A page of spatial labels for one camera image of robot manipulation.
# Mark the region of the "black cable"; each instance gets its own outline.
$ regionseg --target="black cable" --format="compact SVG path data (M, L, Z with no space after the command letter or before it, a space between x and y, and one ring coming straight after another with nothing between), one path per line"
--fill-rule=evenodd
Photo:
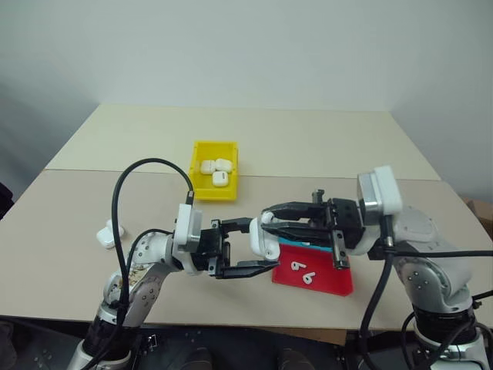
M457 252L412 252L398 251L396 257L427 257L427 258L443 258L443 257L493 257L493 251L457 251Z
M364 312L363 321L360 326L360 337L359 337L359 346L361 355L363 356L363 360L366 362L368 368L370 370L379 370L379 368L371 361L370 355L368 354L368 334L370 327L371 317L377 308L378 302L384 293L385 286L387 285L388 278L392 272L392 261L394 259L394 255L392 253L388 253L385 255L385 264L384 269L382 270L380 280L378 281L377 287L371 296L370 303L368 303L367 309Z
M115 241L115 251L116 251L116 256L118 257L118 262L120 266L120 273L122 275L122 288L120 291L120 297L119 297L119 307L116 312L116 325L115 328L113 329L112 334L109 336L109 340L106 342L106 345L104 345L94 356L91 361L89 361L86 366L84 366L81 370L90 370L94 365L96 365L99 361L101 361L101 358L105 355L106 351L108 350L110 343L112 340L116 337L116 335L119 333L120 329L123 326L123 322L125 321L125 316L126 313L129 309L129 270L126 268L126 261L125 257L123 256L123 249L122 249L122 241L120 239L119 235L119 230L118 230L118 199L120 195L120 190L122 189L123 182L125 181L125 178L128 177L128 175L137 167L142 166L143 164L147 163L161 163L164 164L168 167L173 168L176 172L178 172L183 179L186 181L186 184L189 188L189 192L186 195L186 204L193 204L193 185L192 181L188 177L188 175L181 169L179 168L175 163L169 162L168 160L163 160L161 158L145 158L144 160L138 160L135 163L132 163L130 166L128 166L119 176L118 180L116 181L115 189L113 191L113 196L112 196L112 203L111 203L111 221L112 221L112 232L113 232L113 239Z
M431 353L430 357L424 360L421 364L416 366L413 370L429 370L429 368L443 355L445 350L449 345L462 333L465 329L475 325L473 321L465 322L459 325L452 333L446 337L446 339L441 343L440 347L433 353Z
M485 293L480 293L472 296L473 301L479 301L480 299L491 297L493 295L493 291L486 291Z
M411 363L411 359L409 358L409 354L407 353L407 342L406 342L406 332L407 332L407 326L411 322L411 320L414 318L414 312L410 313L409 316L406 317L404 320L404 323L402 324L401 328L401 349L402 349L402 355L404 356L404 360L406 361L407 368L411 370L413 368L413 364Z
M475 326L477 328L480 328L486 337L486 341L488 342L488 349L490 351L490 355L486 355L488 356L488 363L490 365L490 368L493 368L493 333L491 333L491 330L488 326L482 324L481 322L477 322Z

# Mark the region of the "cardboard box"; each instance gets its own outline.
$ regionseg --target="cardboard box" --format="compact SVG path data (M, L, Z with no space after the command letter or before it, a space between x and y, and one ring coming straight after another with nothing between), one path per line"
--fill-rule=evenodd
M482 200L461 197L471 212L478 218L481 225L493 240L493 204Z

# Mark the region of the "shoe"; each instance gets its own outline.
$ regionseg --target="shoe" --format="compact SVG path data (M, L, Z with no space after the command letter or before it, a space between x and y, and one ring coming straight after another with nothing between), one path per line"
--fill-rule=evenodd
M180 370L213 370L213 357L207 348L198 348L188 355Z
M305 356L292 349L285 348L279 355L278 370L315 370Z

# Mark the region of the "white wall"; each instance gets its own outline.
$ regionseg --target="white wall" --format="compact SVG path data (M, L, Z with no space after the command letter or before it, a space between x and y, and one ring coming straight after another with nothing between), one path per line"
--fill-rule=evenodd
M4 0L0 181L21 193L97 102L390 110L493 200L492 40L491 0Z

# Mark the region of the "floor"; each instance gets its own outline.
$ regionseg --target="floor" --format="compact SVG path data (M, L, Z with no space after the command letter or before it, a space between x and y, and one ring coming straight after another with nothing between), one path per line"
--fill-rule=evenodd
M12 370L65 369L80 338L35 325L15 326L13 342L18 349L18 361ZM216 370L274 370L277 353L292 348L305 354L317 370L346 369L341 348L328 343L280 335L249 328L169 327L166 330L147 328L144 340L155 335L157 347L146 351L136 365L139 370L179 370L186 356L195 348L207 347L213 354ZM373 355L385 369L405 369L400 351ZM354 358L358 368L359 358ZM365 370L364 364L359 369Z

